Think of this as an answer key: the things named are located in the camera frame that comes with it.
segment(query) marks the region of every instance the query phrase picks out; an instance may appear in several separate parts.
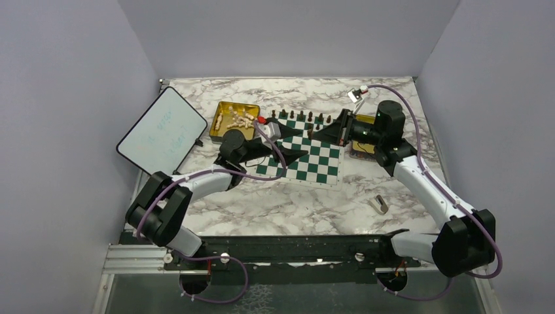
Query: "purple cable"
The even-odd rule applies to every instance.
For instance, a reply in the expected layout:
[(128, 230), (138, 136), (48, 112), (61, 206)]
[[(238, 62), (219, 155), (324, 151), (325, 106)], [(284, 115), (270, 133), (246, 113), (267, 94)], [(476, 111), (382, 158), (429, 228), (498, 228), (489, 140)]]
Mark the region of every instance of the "purple cable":
[[(183, 253), (179, 252), (178, 250), (173, 250), (174, 252), (179, 253), (179, 255), (181, 255), (182, 258), (184, 258), (185, 260), (191, 261), (191, 262), (203, 262), (205, 260), (219, 260), (222, 257), (221, 256), (209, 256), (209, 257), (187, 257), (185, 255), (183, 255)], [(211, 299), (207, 299), (207, 298), (203, 298), (201, 296), (194, 296), (191, 295), (187, 292), (185, 292), (185, 288), (183, 288), (183, 285), (181, 285), (181, 280), (179, 281), (179, 288), (181, 289), (181, 292), (185, 295), (188, 296), (189, 298), (192, 298), (192, 300), (201, 300), (207, 303), (212, 303), (212, 304), (229, 304), (229, 303), (233, 303), (237, 300), (239, 300), (241, 297), (243, 297), (245, 295), (245, 293), (247, 293), (247, 289), (249, 288), (249, 273), (247, 271), (247, 268), (245, 267), (245, 264), (243, 264), (240, 260), (238, 260), (237, 258), (231, 257), (231, 256), (227, 256), (226, 257), (229, 260), (232, 260), (234, 262), (237, 262), (239, 264), (239, 266), (241, 266), (241, 268), (243, 269), (243, 273), (245, 274), (245, 285), (243, 286), (243, 288), (241, 289), (241, 292), (239, 292), (238, 295), (236, 295), (235, 297), (229, 299), (229, 300), (211, 300)]]
[[(408, 104), (406, 99), (400, 93), (398, 93), (398, 91), (396, 91), (393, 88), (391, 88), (389, 86), (386, 86), (386, 85), (371, 84), (371, 85), (368, 85), (368, 89), (370, 89), (370, 88), (385, 88), (386, 90), (389, 90), (390, 92), (397, 95), (397, 97), (399, 97), (399, 99), (401, 99), (404, 106), (406, 107), (406, 109), (410, 113), (410, 116), (411, 116), (412, 121), (414, 123), (414, 129), (415, 129), (415, 132), (416, 132), (416, 145), (417, 145), (417, 149), (416, 149), (417, 158), (416, 159), (418, 161), (418, 165), (420, 166), (420, 169), (425, 170), (424, 163), (422, 162), (422, 149), (421, 149), (421, 145), (420, 145), (421, 138), (420, 138), (420, 129), (418, 128), (418, 121), (416, 120), (416, 116), (414, 115), (414, 112), (412, 111), (412, 108), (410, 108), (410, 105)], [(440, 192), (451, 203), (453, 203), (453, 205), (456, 204), (456, 200), (451, 196), (451, 194), (449, 194), (449, 192), (447, 192), (447, 190), (445, 190), (439, 184), (438, 181), (436, 181), (436, 179), (434, 179), (434, 177), (429, 173), (429, 171), (424, 171), (424, 175), (434, 184), (434, 186), (438, 190), (440, 190)], [(478, 221), (478, 219), (476, 219), (476, 217), (474, 217), (470, 213), (470, 211), (468, 209), (464, 208), (461, 204), (457, 204), (457, 205), (454, 205), (454, 206), (456, 208), (458, 208), (461, 212), (463, 212), (463, 214), (467, 215), (467, 217), (469, 217), (470, 220), (474, 224), (476, 224), (478, 229), (480, 229), (480, 231), (484, 234), (484, 237), (486, 237), (488, 242), (490, 242), (490, 244), (492, 245), (493, 250), (495, 251), (495, 255), (497, 255), (497, 268), (495, 269), (495, 271), (493, 273), (486, 274), (486, 275), (479, 275), (479, 274), (476, 274), (476, 273), (467, 272), (467, 275), (470, 275), (471, 277), (481, 278), (481, 279), (491, 279), (491, 278), (497, 277), (499, 275), (499, 273), (501, 273), (501, 270), (503, 269), (503, 257), (501, 256), (501, 251), (499, 250), (499, 247), (495, 243), (495, 240), (493, 240), (490, 233), (484, 228), (484, 226)]]
[(387, 293), (392, 294), (394, 296), (397, 296), (401, 299), (411, 300), (411, 301), (433, 301), (433, 300), (437, 300), (439, 298), (442, 298), (443, 296), (448, 294), (449, 291), (451, 291), (451, 287), (453, 286), (453, 281), (454, 281), (453, 278), (449, 278), (447, 280), (447, 286), (445, 287), (445, 289), (442, 292), (440, 292), (439, 294), (436, 294), (435, 296), (417, 297), (417, 296), (403, 296), (401, 294), (395, 293), (395, 291), (389, 290), (388, 288), (386, 288), (384, 286), (384, 284), (378, 279), (378, 283), (380, 284), (380, 286), (382, 286), (382, 288), (384, 288), (384, 291), (386, 291)]
[[(176, 180), (176, 181), (172, 182), (170, 185), (168, 185), (165, 189), (163, 189), (163, 191), (158, 195), (158, 197), (156, 197), (154, 199), (152, 204), (149, 206), (149, 208), (147, 209), (147, 211), (143, 215), (143, 218), (139, 222), (139, 225), (137, 226), (137, 232), (136, 232), (136, 235), (135, 235), (136, 238), (142, 239), (141, 231), (142, 231), (142, 229), (145, 225), (145, 222), (147, 221), (147, 217), (152, 213), (152, 211), (154, 210), (154, 208), (156, 207), (158, 202), (160, 200), (162, 200), (162, 198), (164, 198), (164, 196), (174, 186), (178, 185), (181, 182), (184, 182), (184, 181), (187, 181), (187, 180), (190, 180), (190, 179), (194, 179), (196, 177), (200, 177), (201, 175), (206, 175), (206, 174), (212, 173), (212, 172), (222, 172), (222, 173), (229, 173), (231, 175), (240, 175), (240, 176), (245, 177), (245, 178), (250, 178), (250, 179), (260, 180), (260, 181), (274, 181), (274, 180), (278, 180), (279, 178), (284, 176), (285, 172), (287, 171), (287, 164), (285, 163), (285, 157), (283, 157), (283, 154), (279, 151), (278, 146), (274, 142), (272, 142), (272, 140), (266, 134), (264, 134), (264, 132), (262, 132), (260, 130), (258, 124), (259, 123), (257, 121), (254, 121), (253, 126), (254, 126), (255, 130), (260, 134), (260, 136), (265, 138), (270, 143), (270, 145), (272, 146), (272, 149), (276, 152), (277, 156), (279, 157), (279, 161), (281, 162), (281, 166), (283, 167), (283, 171), (277, 177), (264, 178), (264, 177), (256, 177), (254, 175), (248, 175), (246, 173), (242, 173), (242, 172), (239, 172), (239, 171), (228, 170), (228, 169), (214, 169), (213, 171), (212, 171), (212, 169), (210, 169), (210, 170), (199, 171), (197, 173), (193, 173), (192, 175), (189, 175), (188, 177), (183, 177), (179, 180)], [(175, 250), (175, 251), (178, 252), (181, 256), (183, 256), (186, 260), (190, 260), (190, 261), (214, 260), (216, 258), (217, 259), (221, 258), (221, 256), (209, 256), (209, 257), (201, 257), (201, 258), (186, 257), (183, 254), (181, 254), (181, 252), (179, 252), (177, 250)], [(205, 299), (203, 297), (196, 297), (198, 300), (205, 301), (205, 302), (212, 303), (212, 304), (229, 304), (229, 303), (232, 303), (232, 302), (235, 302), (235, 301), (239, 300), (247, 292), (247, 288), (249, 286), (249, 276), (248, 276), (248, 273), (247, 273), (247, 268), (237, 258), (234, 258), (234, 257), (231, 257), (231, 256), (226, 257), (226, 258), (239, 263), (241, 268), (243, 268), (243, 271), (245, 272), (245, 285), (244, 285), (243, 289), (241, 290), (241, 292), (235, 298), (225, 300), (225, 301), (210, 300), (210, 299)], [(187, 296), (192, 297), (191, 295), (187, 294), (185, 291), (183, 291), (183, 292)]]

